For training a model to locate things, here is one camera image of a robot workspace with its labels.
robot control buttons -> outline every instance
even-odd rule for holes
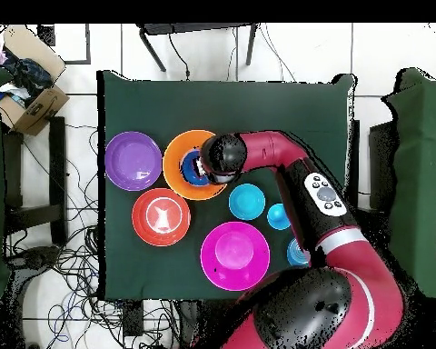
[[[309,174],[305,178],[304,185],[323,214],[337,217],[347,213],[341,198],[323,175],[318,173]]]
[[[317,196],[324,202],[334,201],[337,197],[336,192],[330,187],[322,187],[318,190]]]

red plate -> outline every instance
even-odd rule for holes
[[[184,198],[170,189],[143,193],[133,207],[134,230],[146,243],[169,246],[187,233],[191,212]]]

blue bowl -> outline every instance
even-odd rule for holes
[[[183,174],[184,179],[190,184],[194,186],[207,186],[210,183],[207,176],[199,176],[193,167],[193,162],[195,162],[199,156],[199,150],[192,150],[187,154],[181,164],[181,173]]]
[[[266,218],[268,219],[268,224],[276,230],[284,230],[291,226],[282,204],[274,204],[270,207]]]
[[[295,238],[287,246],[287,260],[291,266],[308,267],[309,265],[307,257],[299,247],[299,244],[297,244]]]
[[[265,209],[265,195],[254,184],[240,184],[229,195],[229,209],[236,218],[252,221]]]

white tile floor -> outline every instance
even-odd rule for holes
[[[278,59],[263,40],[262,31],[257,32],[251,66],[245,65],[249,27],[239,29],[239,80],[267,81],[280,79]],[[337,74],[353,73],[359,83],[355,90],[355,118],[361,121],[361,175],[359,192],[362,207],[368,207],[370,192],[368,162],[368,130],[372,125],[391,119],[391,112],[380,100],[380,96],[392,91],[395,76],[408,66],[418,66],[436,77],[436,24],[268,24],[268,30],[280,57],[292,71],[296,81],[316,83],[330,82]],[[64,60],[85,60],[84,25],[56,25],[55,51]],[[149,38],[157,54],[167,68],[162,73],[149,55],[138,36],[135,25],[90,25],[89,65],[68,65],[57,85],[71,99],[59,112],[67,127],[67,158],[80,173],[79,185],[84,189],[96,173],[96,155],[89,146],[92,127],[97,126],[95,71],[114,70],[130,79],[180,80],[184,79],[184,66],[170,46],[167,36]],[[183,59],[188,63],[191,80],[225,81],[234,48],[232,30],[215,30],[179,34],[173,41]],[[235,80],[234,58],[231,64],[230,81]],[[291,79],[286,69],[284,78]],[[48,129],[37,137],[26,137],[26,142],[48,167]],[[96,135],[92,144],[96,149]],[[86,205],[84,195],[78,189],[78,175],[74,165],[68,164],[69,195],[68,217],[77,214],[75,208]],[[48,176],[25,149],[23,194],[25,205],[48,204]],[[97,198],[97,180],[91,182],[87,194]],[[95,212],[83,211],[85,224],[96,224]],[[80,228],[81,219],[70,222],[70,233]],[[76,237],[72,248],[83,243],[83,236]],[[24,247],[50,244],[50,231],[46,225],[30,230],[22,242]],[[25,336],[29,342],[38,342],[46,347],[54,339],[49,328],[47,314],[55,304],[68,300],[70,292],[62,276],[48,272],[34,279],[25,297]],[[146,309],[157,306],[146,304]],[[58,311],[51,317],[58,318]],[[73,320],[67,322],[59,340],[52,349],[74,349],[76,341],[87,329],[86,338],[81,339],[77,349],[121,349],[110,332],[102,326],[89,325],[77,309]],[[158,318],[159,314],[149,317]],[[61,322],[56,322],[56,330]],[[169,336],[163,342],[169,344]]]

cardboard box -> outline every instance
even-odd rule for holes
[[[65,64],[52,48],[42,42],[25,25],[10,25],[5,30],[5,47],[19,59],[32,59],[47,71],[52,80],[56,81],[64,71]],[[27,109],[5,96],[0,101],[2,122],[11,130],[38,135],[48,124],[48,119],[54,116],[69,100],[69,97],[57,86],[45,89]]]

